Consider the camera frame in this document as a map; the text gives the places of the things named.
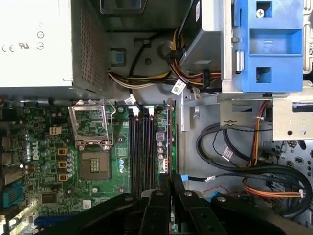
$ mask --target red wire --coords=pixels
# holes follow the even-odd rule
[[[222,188],[222,189],[224,189],[227,192],[227,194],[229,194],[229,191],[227,189],[225,189],[222,185],[217,185],[217,186],[215,186],[213,188],[210,188],[210,189],[204,191],[203,193],[210,192],[210,191],[212,191],[214,189],[217,189],[217,188]]]

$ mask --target power supply vent grille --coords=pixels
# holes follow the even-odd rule
[[[106,38],[96,13],[86,0],[81,0],[82,80],[105,89]]]

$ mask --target dell logo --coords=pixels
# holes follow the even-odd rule
[[[33,160],[39,160],[38,141],[33,144]]]

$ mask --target sticker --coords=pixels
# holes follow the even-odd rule
[[[181,79],[178,79],[172,88],[172,93],[175,95],[180,95],[186,86],[186,83],[184,83]]]
[[[127,105],[134,105],[135,102],[136,102],[136,99],[135,99],[134,95],[131,94],[130,97],[127,98],[127,99],[125,99],[124,101],[125,101],[125,103],[126,103]]]
[[[313,42],[310,42],[310,52],[309,55],[313,55]]]
[[[200,93],[200,89],[197,87],[193,87],[192,90],[194,91],[195,100],[202,99],[202,95]]]
[[[231,156],[233,156],[233,152],[227,147],[224,153],[222,154],[222,157],[225,158],[229,162],[231,159]]]
[[[196,22],[200,18],[200,1],[196,5]]]

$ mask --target motherboard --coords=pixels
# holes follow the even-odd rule
[[[169,116],[166,105],[144,107],[137,114],[134,110],[107,107],[106,126],[100,112],[78,111],[79,135],[108,132],[113,138],[110,148],[80,149],[69,107],[2,109],[3,191],[19,192],[8,194],[4,207],[35,208],[25,218],[27,227],[34,228],[53,224],[47,218],[66,218],[121,193],[140,197],[144,190],[157,188],[159,173],[176,171],[176,112],[172,108]]]

